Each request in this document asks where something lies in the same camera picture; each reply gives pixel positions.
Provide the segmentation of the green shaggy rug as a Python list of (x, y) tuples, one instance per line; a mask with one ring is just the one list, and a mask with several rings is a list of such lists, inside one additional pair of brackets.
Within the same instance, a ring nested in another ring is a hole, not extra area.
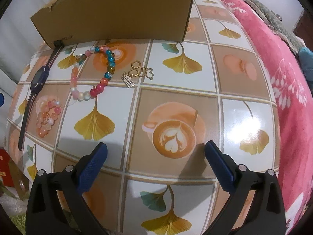
[(18, 230), (25, 234), (27, 201), (22, 201), (8, 188), (1, 186), (1, 205)]

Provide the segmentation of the pink floral blanket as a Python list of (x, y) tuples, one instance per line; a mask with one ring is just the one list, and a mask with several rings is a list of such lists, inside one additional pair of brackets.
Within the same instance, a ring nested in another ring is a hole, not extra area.
[(312, 192), (312, 95), (289, 46), (245, 0), (221, 0), (252, 40), (270, 76), (280, 123), (279, 183), (286, 234), (305, 212)]

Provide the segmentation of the dark blue smartwatch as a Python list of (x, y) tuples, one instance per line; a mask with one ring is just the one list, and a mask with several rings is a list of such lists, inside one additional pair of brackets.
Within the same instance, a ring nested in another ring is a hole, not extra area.
[(28, 124), (28, 117), (31, 113), (31, 109), (33, 107), (34, 101), (40, 91), (43, 89), (43, 86), (45, 85), (47, 78), (50, 73), (50, 69), (57, 58), (58, 54), (62, 51), (64, 48), (64, 44), (61, 40), (57, 40), (54, 42), (54, 50), (51, 53), (50, 58), (48, 59), (47, 63), (42, 66), (40, 69), (37, 70), (35, 73), (31, 84), (30, 84), (30, 96), (28, 99), (28, 103), (25, 107), (25, 112), (23, 115), (23, 121), (22, 121), (22, 126), (20, 130), (20, 136), (19, 136), (19, 141), (18, 141), (18, 149), (19, 151), (22, 151), (23, 149), (23, 142), (24, 142), (24, 137), (25, 137), (25, 131), (27, 129), (27, 124)]

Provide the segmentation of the grey green patterned blanket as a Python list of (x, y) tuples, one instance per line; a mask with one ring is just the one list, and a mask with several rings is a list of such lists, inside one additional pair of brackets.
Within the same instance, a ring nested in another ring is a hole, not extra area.
[(244, 0), (266, 23), (266, 25), (279, 36), (290, 48), (291, 52), (298, 56), (302, 47), (305, 47), (304, 41), (301, 41), (294, 33), (289, 31), (276, 16), (274, 12), (268, 9), (264, 4), (258, 0)]

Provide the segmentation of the brown cardboard box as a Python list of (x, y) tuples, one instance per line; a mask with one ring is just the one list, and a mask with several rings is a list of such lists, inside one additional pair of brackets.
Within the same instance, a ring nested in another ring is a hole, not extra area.
[(54, 48), (105, 39), (182, 41), (193, 0), (52, 0), (30, 19)]

